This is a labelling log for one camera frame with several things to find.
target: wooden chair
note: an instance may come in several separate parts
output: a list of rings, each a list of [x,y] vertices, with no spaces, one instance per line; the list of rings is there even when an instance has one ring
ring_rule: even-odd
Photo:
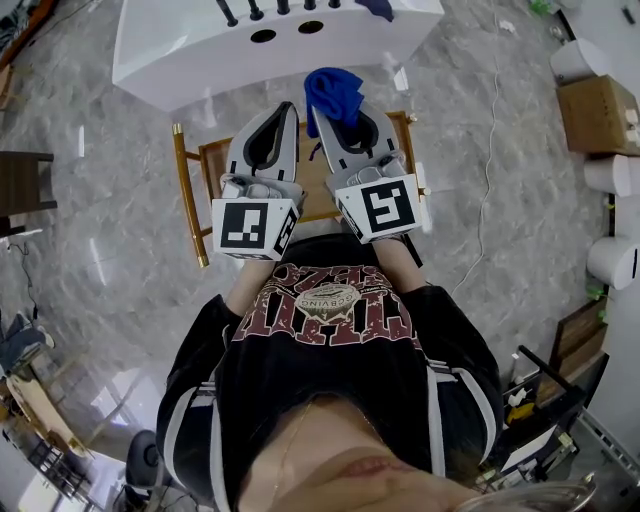
[[[2,71],[0,71],[0,111],[7,110],[7,106],[12,99],[17,100],[22,104],[26,103],[26,99],[23,96],[12,94],[10,92],[11,81],[14,74],[14,67],[10,64],[5,66]]]
[[[396,129],[401,149],[407,155],[407,170],[415,173],[415,158],[409,133],[409,125],[412,121],[405,112],[390,112],[387,115]],[[200,164],[204,188],[207,191],[209,204],[211,204],[213,199],[220,198],[222,195],[220,177],[226,169],[230,142],[230,138],[211,142],[200,146],[198,153],[193,153],[185,149],[182,126],[180,124],[173,125],[173,144],[176,152],[180,188],[187,212],[191,238],[201,268],[209,265],[209,256],[207,255],[204,238],[211,235],[213,231],[210,225],[203,228],[198,219],[193,186],[189,176],[188,161],[192,160]],[[304,202],[304,212],[300,222],[328,219],[341,215],[324,185],[325,178],[331,172],[324,154],[322,151],[318,151],[313,161],[309,160],[309,156],[318,142],[319,139],[310,139],[307,136],[307,123],[300,123],[300,161],[298,163],[296,183],[299,183],[308,194]]]
[[[11,227],[11,219],[9,217],[0,217],[0,238],[6,236],[19,235],[25,233],[27,228],[25,226]]]
[[[0,151],[0,217],[58,207],[40,200],[40,162],[53,162],[53,155]]]
[[[0,57],[0,68],[12,62],[25,44],[33,37],[40,27],[53,15],[58,0],[42,0],[29,16],[29,23],[10,44],[6,46]]]
[[[0,394],[6,395],[6,391],[10,392],[22,410],[27,424],[40,438],[64,452],[71,450],[76,455],[85,457],[89,455],[88,443],[75,435],[58,408],[58,404],[66,396],[63,395],[57,401],[53,401],[49,395],[49,389],[73,365],[81,361],[86,352],[76,352],[46,381],[40,381],[30,366],[40,353],[34,354],[33,357],[28,356],[28,361],[22,363],[21,368],[7,378],[6,390],[0,389]]]

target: black peg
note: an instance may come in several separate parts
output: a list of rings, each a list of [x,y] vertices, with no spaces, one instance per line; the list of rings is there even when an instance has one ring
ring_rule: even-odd
[[[238,24],[238,20],[234,17],[231,9],[229,9],[226,0],[216,0],[216,3],[218,7],[220,7],[222,14],[224,14],[224,17],[227,18],[227,26],[235,27]]]
[[[256,0],[249,0],[249,7],[251,7],[251,18],[253,21],[261,20],[264,17],[264,13],[258,8]]]
[[[278,14],[289,14],[289,0],[278,0]]]

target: black t-shirt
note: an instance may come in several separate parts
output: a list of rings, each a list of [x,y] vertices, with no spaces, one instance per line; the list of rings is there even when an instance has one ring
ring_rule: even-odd
[[[431,394],[429,372],[439,382]],[[446,475],[456,478],[456,454],[480,463],[499,432],[499,389],[484,340],[442,288],[401,296],[370,246],[318,237],[290,247],[244,318],[220,296],[205,306],[169,375],[158,447],[183,486],[235,510],[243,479],[292,407],[344,397],[398,458],[431,471],[436,402]]]

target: white bucket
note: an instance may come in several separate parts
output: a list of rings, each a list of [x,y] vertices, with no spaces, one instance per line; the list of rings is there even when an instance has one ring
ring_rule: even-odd
[[[600,190],[620,197],[630,196],[631,175],[629,159],[615,155],[600,160],[587,160],[584,163],[584,177],[589,188]]]
[[[629,181],[631,182],[631,195],[640,195],[640,157],[629,157]]]
[[[603,283],[622,290],[636,278],[640,244],[625,237],[604,237],[591,246],[587,269]]]
[[[555,77],[564,85],[593,76],[613,77],[609,56],[586,39],[565,44],[551,56],[549,63]]]

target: chair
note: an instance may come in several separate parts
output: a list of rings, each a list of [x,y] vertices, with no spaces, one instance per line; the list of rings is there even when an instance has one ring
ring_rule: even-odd
[[[0,217],[0,238],[5,236],[13,236],[24,233],[27,230],[25,226],[11,227],[11,221],[9,217]]]
[[[58,207],[56,201],[40,199],[40,162],[53,162],[53,155],[0,151],[0,218]],[[2,222],[3,231],[11,230]]]
[[[587,393],[584,390],[567,382],[556,370],[528,348],[520,345],[518,352],[533,362],[538,370],[516,387],[506,391],[503,395],[505,402],[508,402],[508,397],[516,394],[521,388],[537,392],[539,378],[542,375],[550,377],[564,393],[546,403],[544,407],[534,405],[531,416],[512,423],[509,425],[509,429],[502,432],[490,456],[490,465],[494,468],[502,468],[502,472],[507,470],[507,473],[525,461],[538,458],[539,454],[548,455],[548,446],[557,443],[549,443],[551,438],[545,437],[545,435],[549,434],[550,429],[554,429],[554,427],[569,431],[587,399]]]
[[[396,129],[401,149],[407,156],[407,170],[410,173],[415,173],[415,158],[411,145],[411,134],[409,133],[409,125],[412,120],[405,112],[390,112],[387,115]],[[299,183],[308,194],[304,202],[304,212],[300,222],[329,219],[341,215],[324,184],[326,176],[330,173],[324,154],[318,151],[313,161],[309,160],[318,141],[319,139],[310,139],[307,136],[307,123],[300,123],[300,161],[298,163],[296,183]],[[207,190],[207,198],[209,204],[211,204],[213,199],[220,198],[222,195],[220,177],[225,172],[230,142],[231,139],[211,142],[200,146],[198,153],[193,153],[185,149],[182,126],[180,124],[173,125],[173,143],[176,152],[180,188],[187,212],[191,238],[201,268],[209,265],[209,256],[204,238],[211,235],[213,230],[211,226],[203,228],[200,224],[193,196],[193,186],[189,176],[188,161],[192,160],[200,164],[204,185]]]
[[[156,446],[156,434],[151,430],[142,430],[132,439],[127,453],[125,480],[126,500],[134,504],[149,503],[153,490],[158,488],[165,489],[160,496],[160,502],[169,487],[186,492],[165,469]]]
[[[14,68],[10,64],[6,65],[2,71],[0,71],[0,111],[7,110],[9,101],[12,99],[18,100],[20,103],[26,102],[24,97],[9,92],[13,75]]]

